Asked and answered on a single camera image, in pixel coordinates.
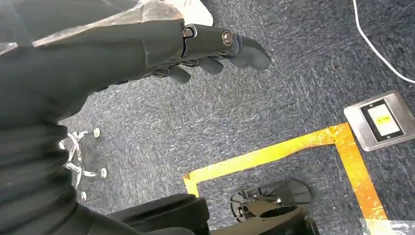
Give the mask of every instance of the screw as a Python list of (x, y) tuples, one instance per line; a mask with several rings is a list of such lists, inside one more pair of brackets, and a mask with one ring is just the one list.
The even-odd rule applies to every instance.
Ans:
[(108, 176), (108, 171), (105, 168), (101, 169), (101, 178), (105, 179)]
[(94, 136), (95, 138), (99, 138), (99, 137), (101, 136), (101, 130), (100, 130), (99, 128), (95, 128), (95, 129), (93, 130), (93, 136)]
[(86, 192), (81, 192), (81, 199), (82, 199), (82, 201), (87, 200), (87, 193)]
[(190, 28), (183, 29), (183, 36), (185, 38), (191, 38), (191, 37), (193, 37), (193, 30), (191, 30)]
[(242, 210), (242, 208), (239, 208), (238, 212), (240, 217), (244, 217), (244, 211)]
[(227, 46), (227, 47), (232, 46), (233, 36), (232, 36), (231, 32), (229, 32), (227, 30), (223, 31), (222, 41), (223, 41), (223, 44), (225, 44), (225, 46)]

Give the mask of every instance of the yellow tape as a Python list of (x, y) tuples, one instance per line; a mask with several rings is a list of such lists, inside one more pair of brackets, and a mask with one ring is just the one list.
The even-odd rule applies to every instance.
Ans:
[(245, 155), (209, 165), (189, 174), (189, 179), (199, 183), (228, 175), (257, 165), (270, 163), (306, 148), (333, 144), (330, 130), (324, 129), (289, 141), (278, 143)]
[(336, 147), (371, 235), (392, 235), (388, 217), (370, 179), (348, 123), (330, 128)]
[(359, 148), (354, 141), (348, 123), (332, 126), (292, 140), (278, 143), (242, 156), (197, 169), (184, 177), (187, 192), (199, 196), (197, 183), (235, 173), (244, 169), (277, 161), (295, 152), (336, 144), (347, 176), (356, 195), (363, 217), (372, 235), (392, 234), (388, 223), (373, 221), (387, 220), (386, 213), (379, 200), (369, 173), (363, 162)]
[(196, 197), (199, 197), (199, 192), (197, 190), (196, 182), (189, 179), (189, 175), (183, 177), (184, 185), (186, 185), (187, 193), (194, 194)]

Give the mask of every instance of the plastic sheet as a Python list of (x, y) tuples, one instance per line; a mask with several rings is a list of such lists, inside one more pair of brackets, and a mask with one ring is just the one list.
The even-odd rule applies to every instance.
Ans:
[(363, 235), (414, 235), (415, 221), (361, 219)]
[(47, 45), (95, 27), (181, 18), (177, 8), (164, 0), (2, 0), (0, 55), (17, 47)]

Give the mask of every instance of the gray carpet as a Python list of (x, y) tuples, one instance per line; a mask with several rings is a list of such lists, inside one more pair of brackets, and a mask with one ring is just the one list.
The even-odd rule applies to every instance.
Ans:
[[(257, 39), (273, 64), (265, 72), (226, 63), (217, 76), (147, 78), (92, 95), (65, 120), (71, 131), (100, 127), (84, 143), (87, 165), (107, 167), (106, 180), (84, 180), (86, 205), (110, 213), (185, 192), (194, 169), (345, 122), (343, 108), (398, 90), (415, 112), (414, 86), (390, 72), (364, 43), (352, 1), (205, 1), (217, 26)], [(415, 2), (358, 0), (362, 29), (404, 75), (415, 77)], [(415, 220), (415, 141), (362, 151), (391, 220)], [(334, 146), (309, 149), (199, 184), (211, 228), (233, 224), (232, 193), (295, 177), (314, 195), (311, 215), (322, 235), (357, 235), (362, 218)]]

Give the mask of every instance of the robotic hand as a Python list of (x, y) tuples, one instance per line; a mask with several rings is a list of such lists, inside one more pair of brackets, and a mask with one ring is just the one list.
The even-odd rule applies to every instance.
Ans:
[(68, 153), (58, 147), (67, 130), (57, 123), (110, 85), (149, 76), (185, 83), (190, 75), (179, 65), (218, 74), (223, 59), (256, 70), (271, 63), (252, 39), (183, 20), (96, 27), (2, 54), (0, 234), (138, 234), (76, 202), (62, 167)]

